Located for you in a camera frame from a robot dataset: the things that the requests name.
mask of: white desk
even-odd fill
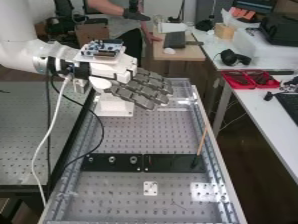
[[[289,80],[289,77],[285,76],[275,76],[275,78],[277,80]],[[269,102],[264,100],[268,91],[273,93],[281,91],[278,89],[233,89],[232,91],[293,179],[298,183],[298,126],[293,122],[277,98],[275,97]]]
[[[231,41],[211,37],[205,32],[199,30],[193,30],[193,35],[197,41],[203,41],[205,43],[203,48],[211,60],[215,59],[217,53],[229,48],[240,53]],[[239,64],[235,67],[229,67],[223,64],[220,56],[213,61],[213,64],[217,71],[227,69],[297,70],[298,67],[294,60],[268,60],[267,58],[260,61],[253,61],[249,66]],[[280,81],[290,80],[293,77],[294,75],[275,76],[275,78]],[[272,91],[273,93],[280,92],[278,89],[235,90],[225,82],[216,120],[213,123],[213,132],[216,136],[220,133],[231,96],[232,93],[235,93],[247,110],[247,113],[249,114],[294,181],[298,184],[298,126],[292,120],[276,97],[271,102],[264,100],[268,91]]]
[[[207,32],[200,31],[197,29],[193,29],[193,36],[197,39],[197,41],[204,42],[203,49],[207,53],[207,56],[211,60],[215,59],[216,55],[221,53],[227,49],[232,49],[236,53],[241,52],[237,50],[237,48],[233,46],[232,41],[223,40],[215,35],[208,35]],[[232,70],[232,69],[263,69],[263,70],[297,70],[298,69],[298,61],[282,59],[281,57],[277,58],[263,58],[263,59],[253,59],[252,64],[249,66],[244,64],[239,64],[236,66],[227,66],[221,61],[221,56],[219,55],[213,61],[215,67],[219,71],[223,70]]]

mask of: keyboard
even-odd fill
[[[175,32],[165,35],[164,48],[180,49],[185,48],[185,45],[185,32]]]
[[[278,93],[276,97],[298,126],[298,94]]]

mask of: black device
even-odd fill
[[[268,14],[275,10],[277,0],[236,0],[233,6]]]
[[[184,21],[184,9],[185,9],[185,0],[183,1],[183,4],[181,4],[179,17],[175,18],[173,16],[171,16],[168,18],[168,21],[171,23],[181,23]]]
[[[293,121],[298,125],[298,94],[278,93],[276,94],[276,97],[288,114],[290,115]]]
[[[175,32],[165,35],[164,48],[180,49],[185,48],[185,45],[185,32]]]
[[[209,30],[213,29],[215,27],[215,22],[213,22],[215,16],[211,15],[209,19],[200,21],[196,24],[196,29],[208,32]]]
[[[221,60],[228,66],[236,65],[237,62],[243,63],[244,65],[249,65],[252,62],[251,57],[241,54],[236,54],[235,51],[232,51],[231,49],[221,52]]]
[[[264,18],[260,28],[269,43],[298,47],[298,13],[271,14]]]

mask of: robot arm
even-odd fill
[[[100,60],[84,57],[87,48],[78,50],[38,39],[34,24],[52,17],[54,12],[50,0],[0,0],[0,15],[6,18],[0,20],[0,64],[39,74],[48,70],[54,75],[72,74],[75,80],[90,80],[96,91],[110,91],[145,109],[168,104],[171,84],[156,73],[137,69],[137,60],[124,53],[126,47],[114,60]]]

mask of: black cable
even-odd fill
[[[181,5],[181,8],[180,8],[179,19],[181,19],[181,21],[184,21],[184,9],[185,9],[185,0],[183,0],[183,5]]]
[[[221,53],[216,54],[216,56],[215,56],[212,62],[215,62],[215,60],[216,60],[216,58],[217,58],[217,56],[219,56],[220,54],[221,54]]]
[[[47,71],[46,74],[46,95],[47,95],[47,107],[48,107],[48,111],[47,111],[47,126],[50,129],[51,126],[51,95],[50,95],[50,71]],[[47,197],[50,199],[50,195],[51,195],[51,172],[52,172],[52,166],[51,166],[51,135],[48,137],[48,141],[47,141],[47,163],[48,163],[48,184],[47,184]]]
[[[58,92],[58,94],[60,94],[60,91],[59,91],[59,89],[56,88],[56,86],[55,86],[55,84],[54,84],[54,75],[52,75],[52,77],[51,77],[51,85],[52,85],[55,91]],[[67,100],[70,100],[71,102],[74,102],[75,104],[78,104],[79,106],[84,107],[84,105],[83,105],[82,103],[79,103],[76,100],[71,99],[71,98],[70,98],[68,96],[66,96],[64,94],[63,94],[63,97],[64,97]],[[87,109],[88,109],[90,113],[92,113],[92,115],[96,117],[96,119],[98,119],[98,121],[99,121],[99,123],[100,123],[100,125],[102,125],[102,139],[100,139],[100,143],[96,145],[96,147],[95,147],[88,153],[83,154],[82,156],[79,156],[76,159],[74,159],[71,162],[67,163],[67,165],[64,166],[64,168],[63,168],[63,170],[62,170],[62,175],[63,175],[66,169],[68,168],[68,166],[70,166],[72,163],[75,163],[79,159],[84,158],[87,155],[90,155],[91,153],[94,153],[94,152],[100,148],[102,143],[103,143],[104,138],[106,138],[106,129],[104,129],[104,124],[103,124],[103,122],[102,122],[102,119],[100,119],[100,117],[95,114],[95,112],[94,112],[90,108],[87,108]]]

